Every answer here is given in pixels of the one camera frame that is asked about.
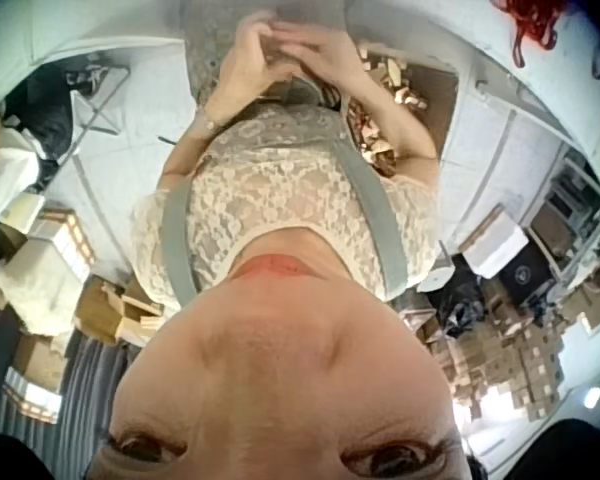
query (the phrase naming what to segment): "red object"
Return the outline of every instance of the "red object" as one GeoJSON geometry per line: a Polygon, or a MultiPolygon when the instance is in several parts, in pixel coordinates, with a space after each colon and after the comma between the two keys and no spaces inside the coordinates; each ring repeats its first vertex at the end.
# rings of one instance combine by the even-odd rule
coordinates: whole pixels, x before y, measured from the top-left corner
{"type": "Polygon", "coordinates": [[[553,50],[558,42],[556,22],[564,11],[565,0],[492,0],[493,5],[511,15],[518,32],[513,46],[513,61],[524,68],[522,39],[526,36],[538,42],[545,50],[553,50]]]}
{"type": "Polygon", "coordinates": [[[236,279],[257,273],[273,273],[287,277],[323,278],[304,262],[290,255],[260,255],[247,260],[229,278],[236,279]]]}

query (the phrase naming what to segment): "woman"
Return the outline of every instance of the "woman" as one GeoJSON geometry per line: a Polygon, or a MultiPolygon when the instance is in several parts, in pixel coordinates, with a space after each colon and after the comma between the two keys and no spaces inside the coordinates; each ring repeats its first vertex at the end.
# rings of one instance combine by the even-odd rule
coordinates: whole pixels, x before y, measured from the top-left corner
{"type": "Polygon", "coordinates": [[[307,74],[360,101],[396,147],[396,177],[375,181],[402,236],[405,284],[431,267],[438,162],[426,129],[370,80],[344,32],[248,17],[139,210],[138,278],[182,309],[123,378],[90,478],[470,478],[445,378],[383,303],[396,294],[391,267],[366,190],[336,158],[350,152],[340,114],[254,105],[292,76],[304,93],[292,82],[285,97],[310,98],[307,74]],[[165,232],[179,228],[165,222],[170,199],[189,190],[191,265],[165,232]],[[195,273],[189,294],[183,270],[195,273]]]}

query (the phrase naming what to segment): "eye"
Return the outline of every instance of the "eye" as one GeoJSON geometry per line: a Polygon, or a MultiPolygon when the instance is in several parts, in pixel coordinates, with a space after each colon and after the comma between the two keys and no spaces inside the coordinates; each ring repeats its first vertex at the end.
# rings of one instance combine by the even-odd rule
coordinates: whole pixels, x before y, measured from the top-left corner
{"type": "Polygon", "coordinates": [[[429,466],[435,457],[423,447],[390,445],[343,459],[352,473],[363,478],[401,478],[429,466]]]}
{"type": "Polygon", "coordinates": [[[128,436],[120,442],[109,437],[108,443],[122,455],[149,463],[170,463],[184,453],[184,449],[164,446],[146,435],[128,436]]]}

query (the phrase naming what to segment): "gray apron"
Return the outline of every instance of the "gray apron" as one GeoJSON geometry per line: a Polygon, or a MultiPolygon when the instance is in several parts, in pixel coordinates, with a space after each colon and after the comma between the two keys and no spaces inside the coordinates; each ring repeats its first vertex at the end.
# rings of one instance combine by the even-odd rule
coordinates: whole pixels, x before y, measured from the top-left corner
{"type": "MultiPolygon", "coordinates": [[[[329,141],[338,165],[355,192],[364,214],[380,263],[387,301],[407,288],[407,258],[395,213],[378,175],[354,147],[350,138],[329,141]]],[[[187,241],[187,215],[191,179],[185,179],[167,197],[160,230],[162,258],[173,292],[181,307],[200,293],[200,284],[192,265],[193,252],[187,241]]]]}

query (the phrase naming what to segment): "white lace top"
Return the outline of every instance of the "white lace top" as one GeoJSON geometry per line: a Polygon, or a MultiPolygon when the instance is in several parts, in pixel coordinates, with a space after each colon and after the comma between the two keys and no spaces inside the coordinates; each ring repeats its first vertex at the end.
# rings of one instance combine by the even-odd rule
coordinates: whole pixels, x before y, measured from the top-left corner
{"type": "MultiPolygon", "coordinates": [[[[355,193],[329,148],[346,133],[339,116],[315,107],[270,105],[214,140],[192,181],[188,235],[203,289],[228,274],[238,254],[274,230],[311,229],[340,255],[353,279],[385,300],[375,247],[355,193]]],[[[381,179],[409,265],[409,283],[427,275],[437,255],[435,192],[405,177],[381,179]]],[[[168,192],[144,199],[132,234],[138,280],[156,302],[178,310],[160,250],[168,192]]]]}

